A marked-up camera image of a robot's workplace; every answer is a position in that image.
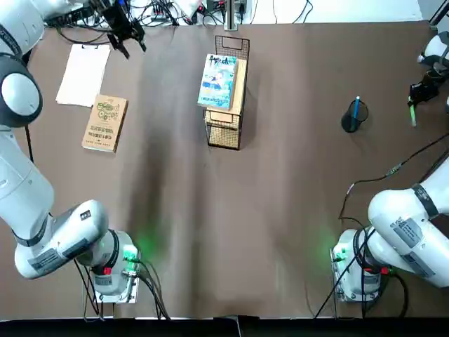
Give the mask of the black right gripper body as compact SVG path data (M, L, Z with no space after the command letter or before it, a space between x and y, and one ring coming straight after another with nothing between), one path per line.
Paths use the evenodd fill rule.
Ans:
M417 84L411 84L409 95L413 100L427 102L439 93L439 74L434 70L428 70L422 80Z

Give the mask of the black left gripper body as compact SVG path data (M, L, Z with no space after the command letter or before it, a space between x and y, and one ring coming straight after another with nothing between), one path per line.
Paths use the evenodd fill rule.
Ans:
M99 14L109 25L110 41L140 40L139 24L130 14L130 1L100 1Z

